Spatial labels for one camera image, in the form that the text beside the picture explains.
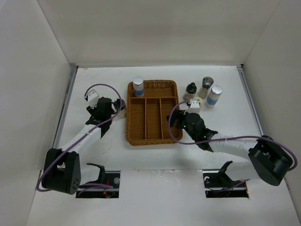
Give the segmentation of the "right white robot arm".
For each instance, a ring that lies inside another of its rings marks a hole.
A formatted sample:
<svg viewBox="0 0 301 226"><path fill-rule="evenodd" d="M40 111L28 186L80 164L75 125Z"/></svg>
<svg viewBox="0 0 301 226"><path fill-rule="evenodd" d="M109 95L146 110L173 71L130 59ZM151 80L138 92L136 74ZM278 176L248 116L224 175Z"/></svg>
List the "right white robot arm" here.
<svg viewBox="0 0 301 226"><path fill-rule="evenodd" d="M183 129L204 151L227 153L244 158L244 162L226 162L218 172L218 181L223 186L230 186L241 179L260 178L272 186L280 185L286 173L293 170L297 160L282 144L269 136L226 136L210 130L197 113L185 110L173 110L167 117L169 128Z"/></svg>

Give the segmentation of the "yellow-capped white bottle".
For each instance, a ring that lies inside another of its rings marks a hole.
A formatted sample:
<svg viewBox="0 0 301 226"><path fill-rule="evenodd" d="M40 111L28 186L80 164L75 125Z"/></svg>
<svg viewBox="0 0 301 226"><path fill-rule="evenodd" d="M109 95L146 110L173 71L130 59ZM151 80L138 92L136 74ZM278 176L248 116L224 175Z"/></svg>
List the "yellow-capped white bottle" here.
<svg viewBox="0 0 301 226"><path fill-rule="evenodd" d="M203 99L200 97L195 97L194 100L198 102L198 109L195 110L195 113L199 113L203 104Z"/></svg>

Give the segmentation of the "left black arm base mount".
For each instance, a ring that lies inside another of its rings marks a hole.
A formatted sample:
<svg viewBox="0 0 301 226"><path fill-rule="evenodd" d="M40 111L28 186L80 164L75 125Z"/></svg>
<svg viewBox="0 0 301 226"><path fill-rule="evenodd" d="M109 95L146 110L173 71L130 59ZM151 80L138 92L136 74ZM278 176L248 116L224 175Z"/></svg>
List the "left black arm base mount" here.
<svg viewBox="0 0 301 226"><path fill-rule="evenodd" d="M107 171L104 166L88 163L84 168L76 198L114 199L119 198L120 171Z"/></svg>

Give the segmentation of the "black-capped glass spice bottle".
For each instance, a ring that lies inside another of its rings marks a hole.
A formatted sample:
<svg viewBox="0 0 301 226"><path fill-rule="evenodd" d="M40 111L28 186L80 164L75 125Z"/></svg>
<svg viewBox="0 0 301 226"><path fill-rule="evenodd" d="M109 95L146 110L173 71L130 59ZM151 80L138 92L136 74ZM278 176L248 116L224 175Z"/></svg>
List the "black-capped glass spice bottle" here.
<svg viewBox="0 0 301 226"><path fill-rule="evenodd" d="M197 92L197 86L194 82L187 85L185 93L183 95L184 101L189 101L190 99L193 99L195 97L195 94Z"/></svg>

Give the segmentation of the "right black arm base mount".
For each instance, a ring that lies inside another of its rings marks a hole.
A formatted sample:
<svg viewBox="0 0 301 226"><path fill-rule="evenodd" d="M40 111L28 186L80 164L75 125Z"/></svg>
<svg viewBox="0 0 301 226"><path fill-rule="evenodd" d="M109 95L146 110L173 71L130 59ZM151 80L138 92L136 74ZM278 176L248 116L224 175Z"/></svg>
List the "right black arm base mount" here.
<svg viewBox="0 0 301 226"><path fill-rule="evenodd" d="M203 171L206 198L248 198L247 180L233 181L226 174L233 161L226 162L220 169Z"/></svg>

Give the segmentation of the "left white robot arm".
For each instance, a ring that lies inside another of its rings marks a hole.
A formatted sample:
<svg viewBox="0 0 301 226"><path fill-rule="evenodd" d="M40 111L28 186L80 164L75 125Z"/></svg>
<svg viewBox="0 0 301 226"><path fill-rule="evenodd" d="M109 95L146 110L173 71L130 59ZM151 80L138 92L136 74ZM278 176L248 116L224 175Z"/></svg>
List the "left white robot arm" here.
<svg viewBox="0 0 301 226"><path fill-rule="evenodd" d="M43 174L36 185L37 191L74 194L80 186L88 183L97 188L105 184L106 177L101 173L104 167L84 162L80 154L105 135L118 112L113 109L110 98L94 97L88 102L90 118L84 128L69 143L48 150Z"/></svg>

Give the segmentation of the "clear-top pepper grinder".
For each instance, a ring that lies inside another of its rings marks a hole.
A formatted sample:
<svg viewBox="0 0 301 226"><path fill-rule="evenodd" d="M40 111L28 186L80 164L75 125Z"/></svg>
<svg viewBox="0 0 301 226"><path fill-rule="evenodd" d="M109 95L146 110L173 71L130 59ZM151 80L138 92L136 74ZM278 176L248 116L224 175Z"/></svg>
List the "clear-top pepper grinder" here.
<svg viewBox="0 0 301 226"><path fill-rule="evenodd" d="M207 98L210 92L210 88L213 85L214 80L211 77L204 77L202 80L202 85L198 91L198 96L202 99Z"/></svg>

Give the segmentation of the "dark-lid glass spice jar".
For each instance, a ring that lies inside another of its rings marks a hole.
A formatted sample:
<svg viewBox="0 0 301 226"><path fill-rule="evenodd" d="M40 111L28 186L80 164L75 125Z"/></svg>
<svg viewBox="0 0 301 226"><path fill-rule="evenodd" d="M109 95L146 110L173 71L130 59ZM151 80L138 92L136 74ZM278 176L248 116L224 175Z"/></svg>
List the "dark-lid glass spice jar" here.
<svg viewBox="0 0 301 226"><path fill-rule="evenodd" d="M113 106L116 110L116 113L118 113L117 117L123 119L126 117L126 103L123 99L116 99L116 101L113 102Z"/></svg>

